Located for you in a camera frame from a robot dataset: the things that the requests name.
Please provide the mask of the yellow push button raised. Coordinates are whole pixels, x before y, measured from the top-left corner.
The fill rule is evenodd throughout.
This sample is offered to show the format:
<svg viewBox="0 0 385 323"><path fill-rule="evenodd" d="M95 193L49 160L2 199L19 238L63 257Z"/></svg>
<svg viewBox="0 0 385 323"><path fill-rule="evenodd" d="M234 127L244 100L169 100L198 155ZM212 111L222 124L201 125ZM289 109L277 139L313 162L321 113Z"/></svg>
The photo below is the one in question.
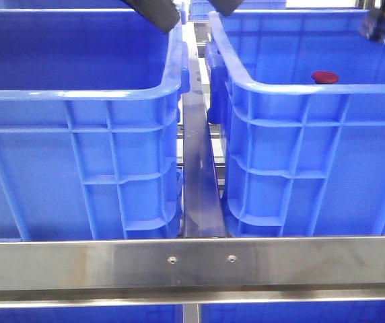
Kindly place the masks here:
<svg viewBox="0 0 385 323"><path fill-rule="evenodd" d="M369 10L359 33L371 42L385 44L385 11L377 8Z"/></svg>

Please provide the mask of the blue bin behind source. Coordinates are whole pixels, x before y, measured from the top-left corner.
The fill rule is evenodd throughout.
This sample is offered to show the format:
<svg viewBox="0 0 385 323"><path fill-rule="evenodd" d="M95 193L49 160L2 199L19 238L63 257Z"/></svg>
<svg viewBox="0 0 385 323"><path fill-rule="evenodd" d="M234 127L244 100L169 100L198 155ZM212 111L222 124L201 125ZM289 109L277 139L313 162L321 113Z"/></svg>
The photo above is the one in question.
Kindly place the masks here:
<svg viewBox="0 0 385 323"><path fill-rule="evenodd" d="M256 9L285 9L286 1L243 1L237 9L240 10L256 10ZM208 13L215 11L216 8L208 1L191 1L188 11L188 19L190 21L202 21L208 19Z"/></svg>

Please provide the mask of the blue bin below right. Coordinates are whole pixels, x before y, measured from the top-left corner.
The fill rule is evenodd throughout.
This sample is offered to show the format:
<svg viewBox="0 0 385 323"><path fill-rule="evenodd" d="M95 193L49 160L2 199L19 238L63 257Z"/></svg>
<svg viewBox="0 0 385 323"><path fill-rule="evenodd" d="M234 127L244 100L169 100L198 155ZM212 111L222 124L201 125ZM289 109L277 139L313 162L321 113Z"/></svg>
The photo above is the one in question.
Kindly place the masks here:
<svg viewBox="0 0 385 323"><path fill-rule="evenodd" d="M385 322L385 300L208 304L201 308L201 321Z"/></svg>

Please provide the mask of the stainless steel front rail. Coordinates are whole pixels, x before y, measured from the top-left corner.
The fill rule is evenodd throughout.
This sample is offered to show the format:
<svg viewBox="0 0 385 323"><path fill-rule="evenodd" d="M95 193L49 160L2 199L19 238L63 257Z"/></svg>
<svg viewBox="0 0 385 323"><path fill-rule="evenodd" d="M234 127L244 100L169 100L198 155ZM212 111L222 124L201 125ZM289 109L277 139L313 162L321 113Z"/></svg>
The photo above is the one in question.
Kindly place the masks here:
<svg viewBox="0 0 385 323"><path fill-rule="evenodd" d="M0 308L385 299L385 236L0 243Z"/></svg>

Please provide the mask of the blue plastic target bin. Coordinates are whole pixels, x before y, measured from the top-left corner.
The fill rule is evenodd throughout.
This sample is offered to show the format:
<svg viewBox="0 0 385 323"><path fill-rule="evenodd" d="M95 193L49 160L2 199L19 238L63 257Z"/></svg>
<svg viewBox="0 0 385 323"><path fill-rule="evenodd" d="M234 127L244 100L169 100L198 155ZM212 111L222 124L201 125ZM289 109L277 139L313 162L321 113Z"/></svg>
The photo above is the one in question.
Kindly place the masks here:
<svg viewBox="0 0 385 323"><path fill-rule="evenodd" d="M385 236L385 44L359 33L366 15L209 13L232 236ZM315 71L339 81L315 84Z"/></svg>

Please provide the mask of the blue plastic source bin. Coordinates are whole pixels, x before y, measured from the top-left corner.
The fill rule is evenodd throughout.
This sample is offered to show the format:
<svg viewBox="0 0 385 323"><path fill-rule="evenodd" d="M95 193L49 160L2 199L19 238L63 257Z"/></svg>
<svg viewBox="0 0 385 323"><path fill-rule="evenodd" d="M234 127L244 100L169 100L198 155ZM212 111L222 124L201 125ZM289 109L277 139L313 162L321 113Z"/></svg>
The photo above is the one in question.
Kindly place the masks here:
<svg viewBox="0 0 385 323"><path fill-rule="evenodd" d="M182 26L0 9L0 242L175 238Z"/></svg>

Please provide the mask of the red mushroom push button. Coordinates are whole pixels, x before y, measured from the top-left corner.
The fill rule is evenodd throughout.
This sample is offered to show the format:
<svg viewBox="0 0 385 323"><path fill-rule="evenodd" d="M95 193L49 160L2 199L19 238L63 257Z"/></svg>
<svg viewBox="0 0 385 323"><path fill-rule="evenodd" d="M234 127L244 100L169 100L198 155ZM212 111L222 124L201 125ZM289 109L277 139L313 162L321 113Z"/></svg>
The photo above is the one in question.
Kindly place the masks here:
<svg viewBox="0 0 385 323"><path fill-rule="evenodd" d="M335 84L339 81L339 76L332 71L315 71L311 78L315 84Z"/></svg>

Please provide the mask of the blue bin below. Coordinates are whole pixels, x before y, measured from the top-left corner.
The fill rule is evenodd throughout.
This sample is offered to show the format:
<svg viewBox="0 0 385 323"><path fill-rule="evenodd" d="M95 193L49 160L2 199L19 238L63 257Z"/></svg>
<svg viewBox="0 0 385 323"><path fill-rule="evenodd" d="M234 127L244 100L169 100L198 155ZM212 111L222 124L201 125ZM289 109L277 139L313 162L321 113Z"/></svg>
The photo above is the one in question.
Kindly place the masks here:
<svg viewBox="0 0 385 323"><path fill-rule="evenodd" d="M385 322L385 300L208 304L201 308L201 321Z"/></svg>
<svg viewBox="0 0 385 323"><path fill-rule="evenodd" d="M0 308L0 322L181 322L176 305Z"/></svg>

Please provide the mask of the blue bin below left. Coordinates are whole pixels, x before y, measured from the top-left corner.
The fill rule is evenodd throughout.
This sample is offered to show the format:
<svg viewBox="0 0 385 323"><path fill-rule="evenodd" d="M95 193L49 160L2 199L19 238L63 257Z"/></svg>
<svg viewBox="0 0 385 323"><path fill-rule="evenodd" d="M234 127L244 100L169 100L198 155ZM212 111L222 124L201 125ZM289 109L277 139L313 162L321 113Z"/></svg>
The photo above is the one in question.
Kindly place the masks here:
<svg viewBox="0 0 385 323"><path fill-rule="evenodd" d="M181 322L176 305L0 308L0 322Z"/></svg>

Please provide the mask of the blue bin at left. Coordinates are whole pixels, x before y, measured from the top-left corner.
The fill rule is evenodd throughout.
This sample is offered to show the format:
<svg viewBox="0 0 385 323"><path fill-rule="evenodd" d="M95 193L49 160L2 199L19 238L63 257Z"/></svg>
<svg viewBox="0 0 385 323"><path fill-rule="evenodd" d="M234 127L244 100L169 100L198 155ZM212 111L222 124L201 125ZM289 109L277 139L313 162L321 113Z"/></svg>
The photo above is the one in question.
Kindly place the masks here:
<svg viewBox="0 0 385 323"><path fill-rule="evenodd" d="M129 9L122 1L96 0L0 0L0 9Z"/></svg>

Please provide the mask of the steel divider rail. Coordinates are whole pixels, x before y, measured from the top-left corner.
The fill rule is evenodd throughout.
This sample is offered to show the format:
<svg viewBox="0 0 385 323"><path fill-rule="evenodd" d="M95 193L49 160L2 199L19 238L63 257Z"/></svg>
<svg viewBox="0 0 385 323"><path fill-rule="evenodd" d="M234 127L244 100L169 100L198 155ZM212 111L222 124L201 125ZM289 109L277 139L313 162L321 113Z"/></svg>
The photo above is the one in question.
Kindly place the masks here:
<svg viewBox="0 0 385 323"><path fill-rule="evenodd" d="M203 28L192 22L182 27L190 75L190 91L182 96L184 236L222 238L226 236L225 225L199 64L201 46L197 42L197 32Z"/></svg>

